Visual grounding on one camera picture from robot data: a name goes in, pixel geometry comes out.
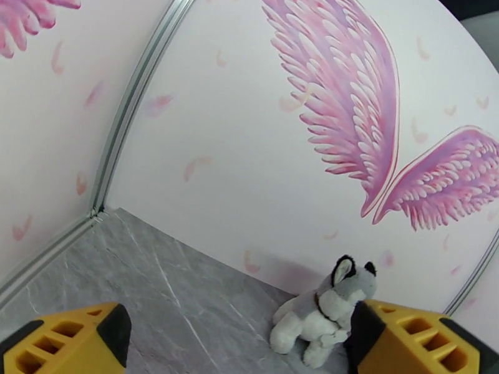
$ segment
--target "plush dog collar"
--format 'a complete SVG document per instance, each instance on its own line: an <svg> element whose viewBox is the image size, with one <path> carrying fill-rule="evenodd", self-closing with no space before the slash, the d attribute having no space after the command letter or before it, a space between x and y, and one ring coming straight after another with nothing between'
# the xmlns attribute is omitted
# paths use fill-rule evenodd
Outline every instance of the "plush dog collar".
<svg viewBox="0 0 499 374"><path fill-rule="evenodd" d="M317 292L316 294L314 295L314 301L316 303L316 306L317 306L317 309L319 310L319 312L321 313L322 316L324 316L326 319L328 319L330 322L333 322L334 323L334 320L331 320L329 318L329 316L327 316L323 311L322 311L322 308L321 308L321 305L319 304L319 296L317 295Z"/></svg>

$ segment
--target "plush dog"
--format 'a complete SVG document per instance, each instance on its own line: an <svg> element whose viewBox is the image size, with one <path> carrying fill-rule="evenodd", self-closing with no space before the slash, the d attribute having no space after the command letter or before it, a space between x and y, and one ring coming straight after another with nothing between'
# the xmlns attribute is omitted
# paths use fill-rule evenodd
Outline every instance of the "plush dog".
<svg viewBox="0 0 499 374"><path fill-rule="evenodd" d="M334 346L348 338L357 302L374 295L375 277L372 262L357 267L352 257L341 257L318 289L287 301L274 314L272 349L287 354L301 337L310 342L303 362L313 368L321 367Z"/></svg>

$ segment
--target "angel wing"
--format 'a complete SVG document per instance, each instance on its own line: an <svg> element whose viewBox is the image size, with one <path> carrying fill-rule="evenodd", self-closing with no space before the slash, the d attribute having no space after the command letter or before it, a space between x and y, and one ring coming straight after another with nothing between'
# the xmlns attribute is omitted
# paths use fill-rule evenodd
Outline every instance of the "angel wing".
<svg viewBox="0 0 499 374"><path fill-rule="evenodd" d="M0 0L0 54L14 56L14 46L27 47L26 34L36 35L41 28L56 24L55 6L80 8L80 0Z"/></svg>
<svg viewBox="0 0 499 374"><path fill-rule="evenodd" d="M412 228L435 229L499 197L498 143L478 127L456 129L409 163L381 199L377 224L403 210Z"/></svg>
<svg viewBox="0 0 499 374"><path fill-rule="evenodd" d="M366 191L364 217L393 177L399 139L399 80L390 45L356 0L263 0L272 45L309 111L300 119L332 174Z"/></svg>

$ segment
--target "floor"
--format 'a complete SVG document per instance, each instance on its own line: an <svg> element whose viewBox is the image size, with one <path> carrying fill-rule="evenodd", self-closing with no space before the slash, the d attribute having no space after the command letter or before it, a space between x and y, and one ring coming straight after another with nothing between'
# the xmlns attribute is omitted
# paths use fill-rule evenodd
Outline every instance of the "floor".
<svg viewBox="0 0 499 374"><path fill-rule="evenodd" d="M36 315L108 301L132 318L127 373L344 374L342 348L318 370L268 346L290 295L118 210L85 233L0 311L0 340Z"/></svg>

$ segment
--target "wall decal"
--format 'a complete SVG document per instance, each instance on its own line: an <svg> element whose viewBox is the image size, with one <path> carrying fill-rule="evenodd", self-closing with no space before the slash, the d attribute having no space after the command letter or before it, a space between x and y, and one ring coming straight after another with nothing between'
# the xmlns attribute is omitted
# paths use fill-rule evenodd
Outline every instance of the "wall decal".
<svg viewBox="0 0 499 374"><path fill-rule="evenodd" d="M394 264L395 264L395 257L393 252L390 249L385 250L379 258L379 265L384 269L388 269L392 267Z"/></svg>
<svg viewBox="0 0 499 374"><path fill-rule="evenodd" d="M450 275L451 275L451 276L455 276L457 273L459 273L459 272L460 272L461 267L462 267L461 265L458 265L458 266L454 267L454 268L450 271Z"/></svg>
<svg viewBox="0 0 499 374"><path fill-rule="evenodd" d="M211 157L198 157L189 162L183 171L184 182L189 182L192 174L200 165L207 165L211 163Z"/></svg>
<svg viewBox="0 0 499 374"><path fill-rule="evenodd" d="M3 15L0 21L0 54L5 58L14 57L11 41L24 52L27 48L27 34L36 35L41 28L54 27L54 6L72 9L81 7L80 0L0 0L0 4Z"/></svg>
<svg viewBox="0 0 499 374"><path fill-rule="evenodd" d="M467 309L473 307L473 305L476 302L477 302L477 298L470 298L470 299L465 300L465 302L463 303L463 310L467 310Z"/></svg>
<svg viewBox="0 0 499 374"><path fill-rule="evenodd" d="M449 116L454 116L454 114L456 113L456 110L457 110L457 106L456 105L453 105L452 107L450 108L444 108L443 111L449 115Z"/></svg>
<svg viewBox="0 0 499 374"><path fill-rule="evenodd" d="M83 171L79 171L76 175L76 193L83 195L87 191L87 177Z"/></svg>
<svg viewBox="0 0 499 374"><path fill-rule="evenodd" d="M59 63L59 56L61 55L62 41L56 45L54 49L54 54L52 55L51 66L52 71L57 75L62 75L64 73L64 66Z"/></svg>
<svg viewBox="0 0 499 374"><path fill-rule="evenodd" d="M26 218L26 221L22 225L22 227L13 225L12 226L12 238L15 241L20 241L24 238L29 228L31 227L31 223L33 222L33 215L29 214Z"/></svg>
<svg viewBox="0 0 499 374"><path fill-rule="evenodd" d="M222 48L218 48L218 50L216 52L215 60L216 60L216 65L218 67L226 67L227 66L227 61L222 58Z"/></svg>
<svg viewBox="0 0 499 374"><path fill-rule="evenodd" d="M104 81L101 80L99 83L97 83L92 91L90 92L89 96L85 100L85 107L89 107L92 104L94 104L102 94L102 89L104 87Z"/></svg>
<svg viewBox="0 0 499 374"><path fill-rule="evenodd" d="M160 116L173 100L172 94L159 95L145 102L144 113L147 117L155 118Z"/></svg>
<svg viewBox="0 0 499 374"><path fill-rule="evenodd" d="M259 265L255 265L255 264L251 263L251 252L250 251L245 251L244 260L245 260L245 269L247 272L249 272L250 274L255 274L255 273L260 271L261 268Z"/></svg>
<svg viewBox="0 0 499 374"><path fill-rule="evenodd" d="M333 233L333 234L325 234L325 235L323 235L323 237L322 237L322 238L323 238L324 240L330 241L330 240L334 240L334 239L335 239L335 238L337 238L337 237L338 237L338 231L336 231L336 232L335 232L335 233Z"/></svg>
<svg viewBox="0 0 499 374"><path fill-rule="evenodd" d="M397 66L384 33L356 0L263 2L289 82L313 94L299 116L309 141L328 173L361 181L361 217L376 208L377 224L403 211L414 231L435 229L499 196L498 143L474 125L449 133L395 176Z"/></svg>
<svg viewBox="0 0 499 374"><path fill-rule="evenodd" d="M443 239L443 243L442 243L442 249L444 251L446 251L446 252L448 251L448 248L449 248L449 246L448 246L448 239L449 239L449 237L450 237L449 234L446 235L446 237L445 237L445 239Z"/></svg>
<svg viewBox="0 0 499 374"><path fill-rule="evenodd" d="M499 210L498 211L490 211L487 215L487 221L493 221L497 215L499 214Z"/></svg>
<svg viewBox="0 0 499 374"><path fill-rule="evenodd" d="M418 131L416 119L412 119L410 128L412 130L412 137L418 144L423 144L428 140L428 133Z"/></svg>
<svg viewBox="0 0 499 374"><path fill-rule="evenodd" d="M488 97L484 99L477 98L477 104L482 110L486 110L488 108Z"/></svg>
<svg viewBox="0 0 499 374"><path fill-rule="evenodd" d="M417 52L419 54L419 57L421 57L422 60L428 61L430 59L430 55L423 48L423 41L421 40L421 37L418 37L416 39L416 43L417 43Z"/></svg>
<svg viewBox="0 0 499 374"><path fill-rule="evenodd" d="M303 106L312 95L312 87L307 86L302 96L292 93L293 99L279 98L279 109L284 112L294 112Z"/></svg>

